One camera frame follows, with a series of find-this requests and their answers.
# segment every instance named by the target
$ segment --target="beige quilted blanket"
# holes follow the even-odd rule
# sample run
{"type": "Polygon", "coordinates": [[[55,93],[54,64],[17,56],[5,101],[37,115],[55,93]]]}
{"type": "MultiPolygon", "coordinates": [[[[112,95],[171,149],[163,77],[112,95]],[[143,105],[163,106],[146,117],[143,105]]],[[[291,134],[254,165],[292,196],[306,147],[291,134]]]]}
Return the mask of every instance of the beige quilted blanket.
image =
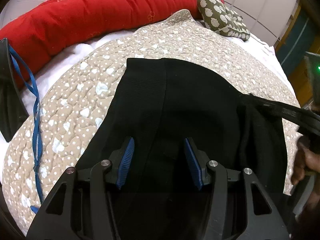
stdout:
{"type": "MultiPolygon", "coordinates": [[[[101,125],[129,57],[178,58],[209,68],[242,93],[298,106],[289,89],[238,45],[196,24],[188,10],[148,25],[132,36],[110,41],[69,69],[41,103],[43,157],[40,179],[48,195],[63,171],[74,166],[101,125]]],[[[284,121],[288,150],[285,192],[295,152],[296,126],[284,121]]],[[[33,117],[10,142],[4,160],[3,192],[9,210],[26,234],[39,206],[32,153],[33,117]]]]}

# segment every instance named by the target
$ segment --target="cabinet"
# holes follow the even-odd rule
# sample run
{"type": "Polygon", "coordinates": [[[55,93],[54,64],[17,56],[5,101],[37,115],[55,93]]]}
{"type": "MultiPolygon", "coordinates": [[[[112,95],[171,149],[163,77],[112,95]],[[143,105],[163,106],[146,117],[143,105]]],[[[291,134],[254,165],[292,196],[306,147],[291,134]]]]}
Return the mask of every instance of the cabinet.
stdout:
{"type": "Polygon", "coordinates": [[[249,30],[273,46],[284,33],[297,0],[225,0],[243,17],[249,30]]]}

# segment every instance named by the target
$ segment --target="red pillow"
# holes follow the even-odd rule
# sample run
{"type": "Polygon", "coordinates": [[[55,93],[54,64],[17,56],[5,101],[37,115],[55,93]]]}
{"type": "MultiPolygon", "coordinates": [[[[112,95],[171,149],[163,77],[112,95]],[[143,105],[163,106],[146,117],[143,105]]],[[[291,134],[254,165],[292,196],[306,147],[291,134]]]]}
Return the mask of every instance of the red pillow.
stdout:
{"type": "MultiPolygon", "coordinates": [[[[181,9],[201,19],[197,0],[48,0],[8,23],[0,39],[38,72],[65,47],[123,29],[166,19],[181,9]]],[[[25,80],[28,74],[21,68],[25,80]]],[[[23,82],[15,76],[18,87],[23,82]]]]}

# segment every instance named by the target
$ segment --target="small cushion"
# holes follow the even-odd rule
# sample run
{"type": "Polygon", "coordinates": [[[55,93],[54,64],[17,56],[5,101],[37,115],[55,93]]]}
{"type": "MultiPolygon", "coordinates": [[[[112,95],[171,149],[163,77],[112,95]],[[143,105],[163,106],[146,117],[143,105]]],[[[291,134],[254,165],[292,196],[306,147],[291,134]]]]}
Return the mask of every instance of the small cushion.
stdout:
{"type": "Polygon", "coordinates": [[[198,9],[208,29],[222,36],[236,37],[243,41],[249,39],[250,31],[242,18],[220,0],[198,0],[198,9]]]}

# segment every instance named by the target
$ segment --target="blue strap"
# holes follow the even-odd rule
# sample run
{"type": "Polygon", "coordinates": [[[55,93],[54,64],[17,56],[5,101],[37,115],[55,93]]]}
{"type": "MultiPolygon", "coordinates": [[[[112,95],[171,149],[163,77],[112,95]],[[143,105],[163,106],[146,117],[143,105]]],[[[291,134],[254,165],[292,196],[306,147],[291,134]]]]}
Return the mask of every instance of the blue strap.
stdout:
{"type": "Polygon", "coordinates": [[[13,66],[14,66],[16,72],[22,78],[22,80],[24,81],[26,87],[30,90],[30,92],[36,96],[36,101],[33,105],[33,120],[34,120],[34,124],[35,124],[35,127],[33,129],[33,135],[32,135],[32,150],[33,150],[33,157],[35,160],[35,166],[33,167],[33,170],[35,171],[35,175],[36,175],[36,189],[37,189],[37,192],[39,195],[40,203],[42,204],[43,194],[42,194],[41,183],[40,183],[40,179],[39,179],[39,167],[40,167],[40,161],[41,161],[41,156],[42,156],[42,139],[41,139],[41,133],[40,133],[40,111],[39,111],[40,110],[40,96],[39,96],[39,91],[38,91],[35,77],[33,76],[33,73],[30,70],[30,68],[28,67],[28,65],[23,61],[23,59],[18,55],[18,53],[16,53],[14,51],[14,49],[10,45],[9,45],[9,51],[10,51],[10,56],[11,56],[13,66]],[[32,86],[30,86],[27,82],[25,82],[16,59],[19,62],[21,62],[22,65],[25,67],[25,69],[28,71],[32,86]]]}
{"type": "Polygon", "coordinates": [[[37,214],[39,210],[39,208],[36,206],[30,206],[30,209],[33,211],[34,214],[37,214]]]}

